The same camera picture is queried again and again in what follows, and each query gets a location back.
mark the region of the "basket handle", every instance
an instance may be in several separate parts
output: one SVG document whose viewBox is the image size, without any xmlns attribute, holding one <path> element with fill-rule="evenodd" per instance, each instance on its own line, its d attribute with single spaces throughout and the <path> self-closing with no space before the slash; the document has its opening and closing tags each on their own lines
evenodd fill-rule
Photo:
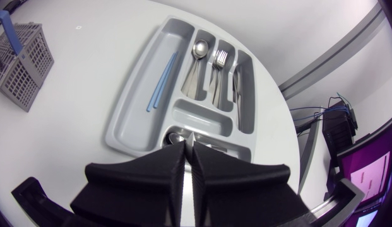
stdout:
<svg viewBox="0 0 392 227">
<path fill-rule="evenodd" d="M 12 49 L 14 50 L 16 55 L 18 55 L 21 52 L 23 46 L 21 45 L 18 36 L 16 35 L 15 28 L 13 28 L 9 12 L 7 12 L 6 10 L 0 10 L 0 22 L 4 27 L 6 36 L 11 43 Z"/>
</svg>

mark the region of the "blue stick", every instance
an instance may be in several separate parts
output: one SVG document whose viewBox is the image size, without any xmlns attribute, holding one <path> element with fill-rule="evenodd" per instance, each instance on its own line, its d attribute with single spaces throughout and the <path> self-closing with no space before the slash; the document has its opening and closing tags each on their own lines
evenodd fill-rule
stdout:
<svg viewBox="0 0 392 227">
<path fill-rule="evenodd" d="M 176 56 L 177 56 L 177 52 L 174 54 L 174 56 L 172 56 L 172 57 L 173 57 L 173 61 L 170 62 L 169 69 L 168 69 L 168 71 L 167 71 L 167 73 L 166 73 L 166 75 L 165 75 L 165 78 L 163 79 L 162 87 L 161 87 L 161 89 L 159 90 L 159 94 L 158 94 L 158 96 L 157 96 L 157 101 L 156 101 L 155 104 L 153 105 L 153 108 L 157 108 L 157 107 L 158 107 L 158 104 L 159 104 L 159 101 L 160 101 L 160 97 L 162 96 L 163 90 L 165 89 L 166 82 L 168 81 L 168 77 L 169 77 L 169 74 L 170 74 L 170 70 L 172 70 L 172 66 L 173 66 L 173 64 L 174 64 L 174 62 L 175 62 L 175 60 L 176 60 Z"/>
<path fill-rule="evenodd" d="M 163 73 L 162 73 L 162 75 L 161 75 L 161 77 L 160 77 L 160 79 L 159 79 L 159 82 L 158 82 L 158 84 L 157 84 L 157 87 L 156 87 L 155 90 L 153 91 L 151 100 L 150 100 L 150 102 L 149 102 L 149 104 L 148 104 L 148 107 L 146 108 L 146 111 L 147 111 L 147 112 L 151 112 L 152 104 L 155 103 L 155 100 L 157 99 L 157 95 L 159 94 L 159 90 L 160 90 L 160 88 L 162 87 L 162 83 L 163 83 L 163 81 L 164 81 L 164 79 L 165 79 L 165 75 L 167 74 L 167 71 L 168 71 L 168 69 L 169 69 L 171 63 L 173 62 L 174 56 L 175 56 L 175 55 L 176 55 L 176 53 L 172 54 L 172 57 L 170 58 L 168 64 L 166 65 L 165 70 L 163 71 Z"/>
</svg>

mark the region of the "spoon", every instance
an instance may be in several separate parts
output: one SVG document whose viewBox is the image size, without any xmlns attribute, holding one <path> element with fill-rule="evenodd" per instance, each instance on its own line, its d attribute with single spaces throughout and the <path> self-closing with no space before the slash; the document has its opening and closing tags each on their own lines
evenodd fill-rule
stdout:
<svg viewBox="0 0 392 227">
<path fill-rule="evenodd" d="M 187 76 L 182 92 L 189 98 L 196 99 L 197 85 L 198 85 L 198 65 L 199 60 L 205 57 L 208 53 L 208 43 L 205 40 L 198 40 L 194 43 L 192 54 L 195 59 L 193 66 Z"/>
<path fill-rule="evenodd" d="M 167 142 L 169 144 L 177 144 L 177 143 L 182 142 L 184 140 L 185 140 L 184 137 L 182 137 L 178 133 L 171 132 L 171 133 L 168 134 Z M 211 147 L 211 148 L 213 148 L 213 149 L 215 149 L 217 151 L 227 152 L 227 150 L 225 148 L 221 148 L 221 147 L 216 146 L 216 145 L 207 144 L 206 146 Z"/>
</svg>

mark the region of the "purple screen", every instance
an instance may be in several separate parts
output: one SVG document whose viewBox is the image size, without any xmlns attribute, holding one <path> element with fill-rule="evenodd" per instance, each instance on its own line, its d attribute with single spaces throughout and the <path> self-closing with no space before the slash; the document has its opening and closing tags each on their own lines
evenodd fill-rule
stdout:
<svg viewBox="0 0 392 227">
<path fill-rule="evenodd" d="M 392 127 L 389 127 L 377 135 L 376 139 L 371 139 L 369 143 L 361 145 L 341 159 L 344 177 L 366 194 L 363 201 L 384 191 L 385 181 L 388 180 L 388 167 L 392 164 L 391 156 Z"/>
</svg>

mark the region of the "metal fork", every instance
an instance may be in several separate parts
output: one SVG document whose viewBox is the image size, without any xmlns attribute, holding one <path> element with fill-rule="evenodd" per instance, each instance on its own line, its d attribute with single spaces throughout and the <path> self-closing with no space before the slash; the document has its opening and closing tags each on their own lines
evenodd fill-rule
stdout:
<svg viewBox="0 0 392 227">
<path fill-rule="evenodd" d="M 220 95 L 221 95 L 221 87 L 222 87 L 222 74 L 221 71 L 225 65 L 225 61 L 227 60 L 228 53 L 226 51 L 221 51 L 219 56 L 217 57 L 217 61 L 215 63 L 215 67 L 218 71 L 217 76 L 217 84 L 213 95 L 213 105 L 216 108 L 220 106 Z"/>
<path fill-rule="evenodd" d="M 214 61 L 213 61 L 213 76 L 212 76 L 212 80 L 210 83 L 210 87 L 208 88 L 208 92 L 213 94 L 213 99 L 214 99 L 214 94 L 215 94 L 215 89 L 217 88 L 217 59 L 221 56 L 221 51 L 219 50 L 217 51 L 217 54 L 214 57 Z"/>
</svg>

